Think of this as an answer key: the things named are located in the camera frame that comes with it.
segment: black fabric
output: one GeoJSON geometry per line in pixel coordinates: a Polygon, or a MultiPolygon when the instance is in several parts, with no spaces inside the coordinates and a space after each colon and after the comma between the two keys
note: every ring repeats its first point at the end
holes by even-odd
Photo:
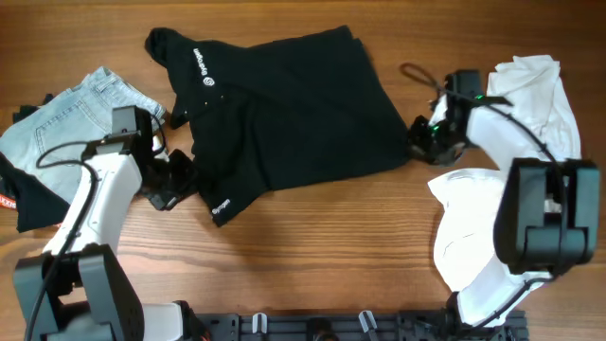
{"type": "Polygon", "coordinates": [[[408,160],[406,126],[347,27],[248,48],[155,28],[145,47],[168,70],[219,226],[265,191],[408,160]]]}
{"type": "MultiPolygon", "coordinates": [[[[52,94],[46,94],[45,99],[43,100],[43,104],[47,104],[49,103],[51,100],[53,100],[54,96],[52,94]]],[[[18,113],[12,113],[12,123],[17,123],[20,120],[25,119],[26,117],[30,116],[31,114],[35,113],[38,110],[39,106],[37,105],[22,105],[19,108],[19,112],[18,113]]]]}
{"type": "Polygon", "coordinates": [[[16,202],[19,232],[58,224],[65,218],[69,204],[35,177],[15,169],[2,153],[0,177],[2,194],[14,198],[16,202]]]}

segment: denim shorts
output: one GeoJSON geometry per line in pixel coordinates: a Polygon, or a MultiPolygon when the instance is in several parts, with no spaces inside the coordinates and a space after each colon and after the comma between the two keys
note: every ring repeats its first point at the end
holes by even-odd
{"type": "MultiPolygon", "coordinates": [[[[128,105],[147,110],[161,122],[166,112],[162,105],[102,66],[87,75],[80,85],[63,91],[34,114],[13,124],[0,137],[0,153],[15,168],[34,175],[71,203],[80,183],[80,166],[39,170],[36,160],[48,149],[65,142],[103,138],[112,131],[112,109],[128,105]]],[[[83,145],[59,149],[46,157],[43,164],[80,159],[83,150],[83,145]]]]}

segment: wood grain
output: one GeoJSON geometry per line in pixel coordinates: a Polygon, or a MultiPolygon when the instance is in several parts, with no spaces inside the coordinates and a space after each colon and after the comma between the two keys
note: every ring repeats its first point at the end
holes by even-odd
{"type": "MultiPolygon", "coordinates": [[[[583,152],[606,166],[603,2],[2,3],[3,128],[20,104],[75,86],[100,65],[171,108],[174,94],[166,71],[143,49],[152,27],[254,45],[347,24],[365,43],[385,91],[409,124],[416,115],[429,114],[426,100],[433,93],[399,75],[404,61],[421,63],[441,77],[457,68],[486,74],[514,55],[551,54],[561,61],[583,152]]],[[[172,148],[189,153],[191,143],[188,127],[169,132],[172,148]]],[[[480,151],[467,153],[457,166],[493,167],[480,151]]],[[[432,260],[442,208],[426,183],[450,170],[410,162],[364,178],[268,193],[222,229],[210,223],[198,197],[171,212],[135,200],[118,258],[142,301],[184,299],[202,313],[438,308],[449,295],[432,260]]],[[[15,212],[0,210],[0,340],[23,338],[25,323],[11,281],[15,263],[40,252],[53,233],[18,234],[15,224],[15,212]]],[[[606,234],[601,230],[590,264],[524,302],[532,339],[603,339],[603,283],[606,234]]]]}

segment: white logo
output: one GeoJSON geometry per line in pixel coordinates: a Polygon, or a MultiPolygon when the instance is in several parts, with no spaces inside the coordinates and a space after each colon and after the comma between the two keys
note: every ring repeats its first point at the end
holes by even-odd
{"type": "Polygon", "coordinates": [[[227,205],[229,205],[229,203],[231,203],[229,201],[229,199],[225,200],[222,204],[220,204],[217,208],[213,208],[212,210],[212,214],[217,215],[219,214],[219,212],[221,212],[224,208],[227,207],[227,205]]]}
{"type": "Polygon", "coordinates": [[[206,68],[205,63],[202,60],[202,53],[200,53],[200,50],[198,48],[194,48],[193,54],[196,56],[198,66],[200,66],[200,70],[202,71],[202,76],[208,75],[208,69],[206,68]]]}
{"type": "Polygon", "coordinates": [[[205,77],[202,82],[206,85],[206,86],[213,86],[215,85],[215,80],[211,79],[210,77],[205,77]]]}

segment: white cloth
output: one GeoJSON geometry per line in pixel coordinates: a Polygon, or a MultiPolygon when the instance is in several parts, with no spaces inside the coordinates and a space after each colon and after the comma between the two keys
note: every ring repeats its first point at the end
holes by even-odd
{"type": "MultiPolygon", "coordinates": [[[[560,79],[560,63],[550,56],[513,57],[489,75],[488,96],[504,96],[513,107],[499,106],[525,124],[556,157],[580,158],[575,117],[560,79]]],[[[446,110],[438,104],[431,122],[446,110]]],[[[514,157],[545,160],[519,128],[489,109],[472,111],[467,135],[496,163],[497,170],[455,170],[429,182],[444,205],[437,231],[434,262],[451,290],[469,285],[494,254],[492,228],[505,179],[514,157]]]]}

